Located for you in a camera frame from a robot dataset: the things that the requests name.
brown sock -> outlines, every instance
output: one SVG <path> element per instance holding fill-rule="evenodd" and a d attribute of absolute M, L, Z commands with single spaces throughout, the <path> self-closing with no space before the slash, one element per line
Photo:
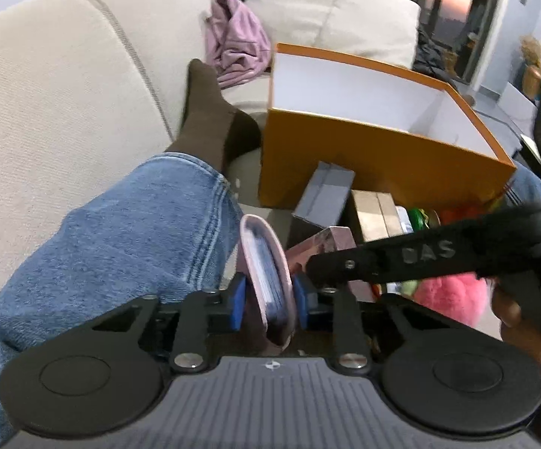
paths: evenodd
<path fill-rule="evenodd" d="M 214 69 L 197 59 L 191 61 L 183 125 L 166 151 L 192 155 L 224 174 L 234 159 L 260 143 L 258 124 L 224 100 Z"/>

orange box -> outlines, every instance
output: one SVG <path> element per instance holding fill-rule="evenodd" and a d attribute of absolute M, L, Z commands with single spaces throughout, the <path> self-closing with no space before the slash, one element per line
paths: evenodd
<path fill-rule="evenodd" d="M 484 204 L 515 171 L 449 84 L 363 57 L 278 44 L 259 199 L 295 207 L 318 162 L 355 172 L 353 189 L 405 207 Z"/>

pink plush toy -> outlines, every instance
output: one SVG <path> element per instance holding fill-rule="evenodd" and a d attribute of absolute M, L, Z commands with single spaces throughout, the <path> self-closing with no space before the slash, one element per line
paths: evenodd
<path fill-rule="evenodd" d="M 475 274 L 428 278 L 420 282 L 413 299 L 421 305 L 470 327 L 476 327 L 489 301 L 484 279 Z"/>

card holder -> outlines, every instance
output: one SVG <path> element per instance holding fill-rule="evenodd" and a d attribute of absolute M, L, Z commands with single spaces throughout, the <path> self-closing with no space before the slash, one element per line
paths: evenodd
<path fill-rule="evenodd" d="M 246 214 L 239 225 L 237 272 L 248 280 L 244 322 L 253 349 L 280 353 L 297 321 L 293 286 L 283 247 L 271 226 Z"/>

doorway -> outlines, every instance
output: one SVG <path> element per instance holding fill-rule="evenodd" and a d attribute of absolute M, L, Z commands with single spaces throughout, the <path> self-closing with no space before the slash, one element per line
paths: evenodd
<path fill-rule="evenodd" d="M 470 82 L 487 39 L 497 0 L 414 0 L 420 23 L 443 51 L 454 79 Z"/>

